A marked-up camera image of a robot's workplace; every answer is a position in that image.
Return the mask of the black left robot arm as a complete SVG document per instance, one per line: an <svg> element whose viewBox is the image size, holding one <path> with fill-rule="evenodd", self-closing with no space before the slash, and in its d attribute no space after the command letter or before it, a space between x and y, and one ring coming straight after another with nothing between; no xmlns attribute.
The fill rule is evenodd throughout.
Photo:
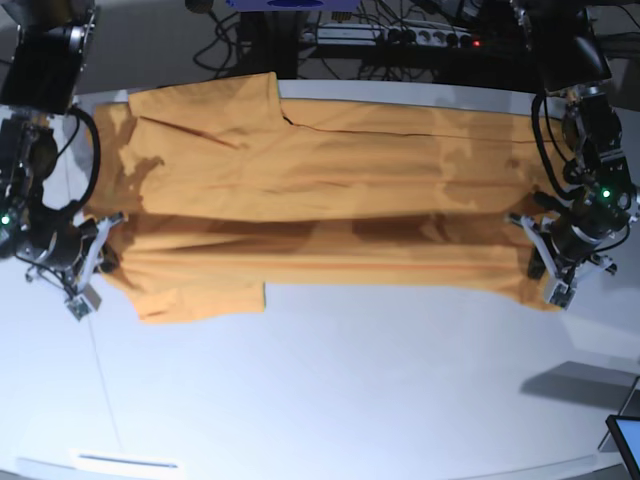
<svg viewBox="0 0 640 480"><path fill-rule="evenodd" d="M608 62L598 44L587 1L514 1L511 6L535 61L541 89L531 126L553 192L534 201L555 218L511 214L533 244L527 275L547 280L546 303L566 309L589 275L613 275L608 251L622 245L639 219L639 188L621 146L622 126L604 84ZM542 134L550 131L548 97L565 102L562 135L573 154L557 176Z"/></svg>

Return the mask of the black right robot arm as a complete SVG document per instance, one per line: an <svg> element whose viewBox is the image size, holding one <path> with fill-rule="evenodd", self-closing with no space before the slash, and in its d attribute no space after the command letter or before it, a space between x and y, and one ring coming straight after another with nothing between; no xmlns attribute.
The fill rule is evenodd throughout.
<svg viewBox="0 0 640 480"><path fill-rule="evenodd" d="M102 267L117 267L107 238L126 220L118 212L74 222L95 190L101 167L97 126L73 102L98 7L93 1L4 1L1 8L18 31L1 87L1 104L11 110L1 122L1 257L28 264L28 280L50 273L61 284L67 309L82 320L100 306L90 280ZM43 200L44 183L64 152L49 125L55 116L70 116L85 126L92 147L86 190L60 209Z"/></svg>

